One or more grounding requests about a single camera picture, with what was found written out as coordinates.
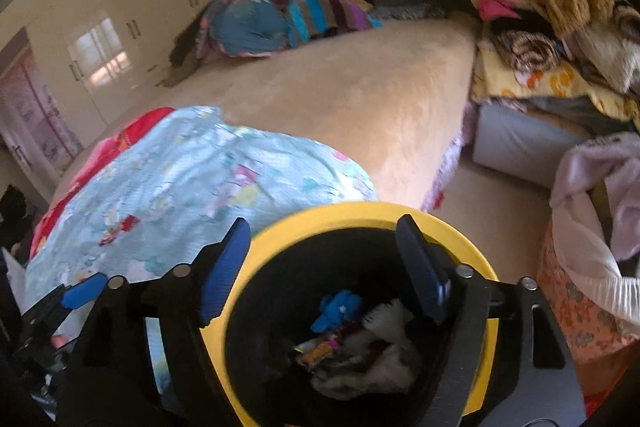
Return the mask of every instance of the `red blanket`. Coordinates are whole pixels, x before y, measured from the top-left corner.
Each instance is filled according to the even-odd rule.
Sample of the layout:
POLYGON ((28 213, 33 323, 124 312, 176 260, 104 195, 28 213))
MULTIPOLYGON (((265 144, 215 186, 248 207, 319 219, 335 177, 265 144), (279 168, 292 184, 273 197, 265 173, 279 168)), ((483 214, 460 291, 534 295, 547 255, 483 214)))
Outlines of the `red blanket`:
POLYGON ((30 259, 33 259, 42 248, 42 245, 44 245, 51 230, 53 230, 63 210, 65 210, 66 204, 80 192, 91 178, 120 156, 123 151, 139 142, 156 123, 173 111, 171 107, 160 107, 149 111, 127 125, 120 133, 96 144, 94 151, 91 156, 89 156, 85 165, 80 169, 78 174, 76 174, 73 181, 71 181, 65 197, 50 207, 49 211, 38 223, 33 235, 33 242, 31 243, 30 259))

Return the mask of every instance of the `wardrobe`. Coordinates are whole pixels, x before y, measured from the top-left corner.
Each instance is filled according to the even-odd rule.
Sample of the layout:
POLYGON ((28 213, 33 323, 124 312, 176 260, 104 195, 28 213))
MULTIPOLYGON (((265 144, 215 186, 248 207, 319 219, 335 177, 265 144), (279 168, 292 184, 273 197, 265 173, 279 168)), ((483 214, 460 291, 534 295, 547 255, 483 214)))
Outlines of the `wardrobe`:
POLYGON ((174 38, 210 0, 13 0, 42 79, 88 146, 108 124, 161 93, 174 38))

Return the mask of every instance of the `beige bed sheet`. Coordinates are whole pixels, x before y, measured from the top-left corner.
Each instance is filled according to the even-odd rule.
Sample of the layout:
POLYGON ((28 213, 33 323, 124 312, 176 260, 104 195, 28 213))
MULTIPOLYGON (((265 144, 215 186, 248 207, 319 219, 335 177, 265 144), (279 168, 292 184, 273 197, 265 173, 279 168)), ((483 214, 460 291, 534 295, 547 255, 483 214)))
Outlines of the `beige bed sheet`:
POLYGON ((380 200, 420 207, 460 130, 476 31, 464 16, 388 22, 270 58, 225 59, 129 111, 105 136, 151 108, 216 105, 229 124, 330 145, 369 173, 380 200))

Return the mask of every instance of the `yellow blanket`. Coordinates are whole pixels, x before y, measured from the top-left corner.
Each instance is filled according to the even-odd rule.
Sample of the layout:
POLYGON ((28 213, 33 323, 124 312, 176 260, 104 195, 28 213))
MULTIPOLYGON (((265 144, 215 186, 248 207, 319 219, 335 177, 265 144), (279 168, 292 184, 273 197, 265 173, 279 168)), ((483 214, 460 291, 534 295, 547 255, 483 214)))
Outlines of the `yellow blanket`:
POLYGON ((560 65, 545 73, 527 73, 522 75, 509 68, 498 55, 494 45, 483 39, 478 42, 478 56, 474 70, 471 99, 481 103, 491 97, 533 98, 536 96, 555 96, 558 98, 577 98, 587 95, 591 103, 602 114, 624 122, 633 121, 640 130, 640 110, 638 103, 604 86, 586 81, 568 62, 561 60, 560 65))

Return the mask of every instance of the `floor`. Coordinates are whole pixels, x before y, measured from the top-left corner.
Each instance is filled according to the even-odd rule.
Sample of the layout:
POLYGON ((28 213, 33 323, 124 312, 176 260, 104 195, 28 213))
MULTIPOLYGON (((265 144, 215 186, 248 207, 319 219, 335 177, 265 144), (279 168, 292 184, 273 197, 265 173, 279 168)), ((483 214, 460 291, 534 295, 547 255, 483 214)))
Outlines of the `floor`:
POLYGON ((550 217, 548 190, 481 167, 463 152, 434 215, 460 230, 494 266, 498 278, 535 277, 550 217))

